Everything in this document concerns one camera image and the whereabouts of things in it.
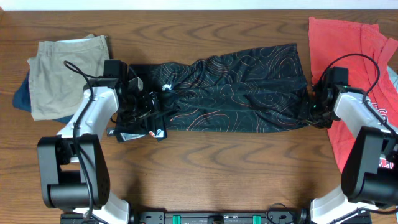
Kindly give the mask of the black cycling jersey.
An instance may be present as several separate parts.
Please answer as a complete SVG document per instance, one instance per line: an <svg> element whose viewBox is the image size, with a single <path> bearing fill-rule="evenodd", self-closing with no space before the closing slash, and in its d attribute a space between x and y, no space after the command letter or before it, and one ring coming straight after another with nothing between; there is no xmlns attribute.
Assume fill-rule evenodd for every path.
<svg viewBox="0 0 398 224"><path fill-rule="evenodd" d="M299 117L308 95L296 44L246 49L190 65L132 64L129 73L155 93L160 111L144 119L118 115L119 142L170 130L276 133L305 127Z"/></svg>

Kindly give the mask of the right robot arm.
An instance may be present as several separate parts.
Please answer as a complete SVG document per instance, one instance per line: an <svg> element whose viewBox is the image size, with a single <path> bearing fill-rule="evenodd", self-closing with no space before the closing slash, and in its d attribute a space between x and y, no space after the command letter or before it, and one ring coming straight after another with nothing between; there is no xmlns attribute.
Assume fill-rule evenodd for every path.
<svg viewBox="0 0 398 224"><path fill-rule="evenodd" d="M332 117L344 122L355 138L341 174L341 184L310 204L312 223L343 223L363 212L397 213L397 166L379 166L384 157L397 164L397 128L384 121L364 91L332 88Z"/></svg>

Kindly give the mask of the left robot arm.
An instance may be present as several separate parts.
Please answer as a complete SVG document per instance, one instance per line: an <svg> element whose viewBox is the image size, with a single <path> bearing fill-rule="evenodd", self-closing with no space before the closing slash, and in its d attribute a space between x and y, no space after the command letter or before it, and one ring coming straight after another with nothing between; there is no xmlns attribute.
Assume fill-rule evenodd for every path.
<svg viewBox="0 0 398 224"><path fill-rule="evenodd" d="M37 144L44 204L78 214L78 223L133 223L129 203L110 189L100 141L115 113L126 113L128 125L159 110L156 93L145 90L139 78L89 80L70 122Z"/></svg>

